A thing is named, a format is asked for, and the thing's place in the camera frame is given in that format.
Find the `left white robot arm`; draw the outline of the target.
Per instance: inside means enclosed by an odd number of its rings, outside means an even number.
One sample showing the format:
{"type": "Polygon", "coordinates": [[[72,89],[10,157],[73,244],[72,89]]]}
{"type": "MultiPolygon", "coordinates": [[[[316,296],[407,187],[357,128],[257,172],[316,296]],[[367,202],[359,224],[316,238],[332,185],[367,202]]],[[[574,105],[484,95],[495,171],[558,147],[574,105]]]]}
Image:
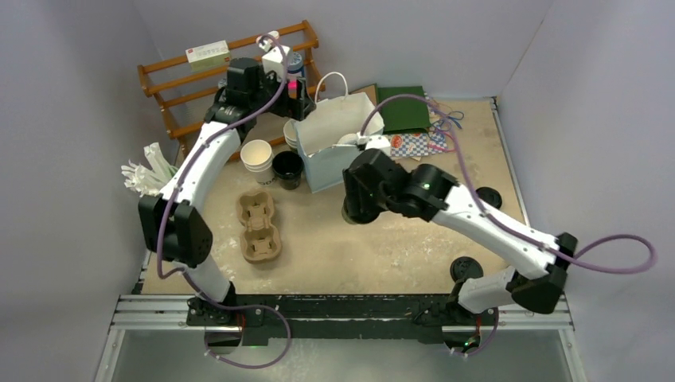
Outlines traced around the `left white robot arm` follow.
{"type": "Polygon", "coordinates": [[[157,195],[139,200],[142,233],[156,256],[158,277],[181,275],[209,301],[206,314],[217,325],[235,320],[236,293],[210,255],[213,233],[201,215],[205,198],[259,115],[304,119],[311,112],[310,99],[289,95],[287,67],[283,58],[233,60],[185,161],[157,195]]]}

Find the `white cup lid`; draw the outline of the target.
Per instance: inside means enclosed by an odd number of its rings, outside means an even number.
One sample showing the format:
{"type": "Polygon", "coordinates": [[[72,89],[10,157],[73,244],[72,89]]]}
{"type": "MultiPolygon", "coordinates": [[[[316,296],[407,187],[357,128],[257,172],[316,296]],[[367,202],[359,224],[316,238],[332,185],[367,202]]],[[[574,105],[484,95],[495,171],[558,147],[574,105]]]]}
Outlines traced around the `white cup lid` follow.
{"type": "Polygon", "coordinates": [[[335,146],[363,146],[367,143],[367,138],[359,133],[349,133],[338,139],[335,146]]]}

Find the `light blue paper bag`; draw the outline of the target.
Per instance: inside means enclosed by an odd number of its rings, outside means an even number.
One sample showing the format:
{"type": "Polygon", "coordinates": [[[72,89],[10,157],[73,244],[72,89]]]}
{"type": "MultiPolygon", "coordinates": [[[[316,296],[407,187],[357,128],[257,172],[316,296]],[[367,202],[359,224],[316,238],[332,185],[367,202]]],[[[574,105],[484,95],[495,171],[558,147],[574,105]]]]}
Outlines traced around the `light blue paper bag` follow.
{"type": "Polygon", "coordinates": [[[375,106],[365,93],[350,94],[345,77],[343,95],[316,99],[315,109],[305,119],[293,122],[297,150],[304,164],[306,181],[312,193],[319,193],[343,182],[342,170],[359,155],[357,136],[364,122],[364,136],[382,134],[384,120],[370,115],[375,106]]]}

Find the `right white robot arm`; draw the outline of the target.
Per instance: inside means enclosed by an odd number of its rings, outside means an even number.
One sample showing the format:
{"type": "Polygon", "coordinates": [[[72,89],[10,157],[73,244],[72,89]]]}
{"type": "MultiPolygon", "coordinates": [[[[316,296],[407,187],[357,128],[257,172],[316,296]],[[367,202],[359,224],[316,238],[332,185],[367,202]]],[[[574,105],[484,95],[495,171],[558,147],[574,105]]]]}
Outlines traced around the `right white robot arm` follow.
{"type": "Polygon", "coordinates": [[[461,233],[508,263],[497,274],[456,281],[447,302],[453,322],[465,324],[489,308],[510,304],[536,314],[555,310],[578,243],[574,236],[534,230],[475,200],[444,170],[422,164],[407,171],[378,149],[361,152],[342,176],[347,222],[369,224],[383,212],[419,218],[461,233]]]}

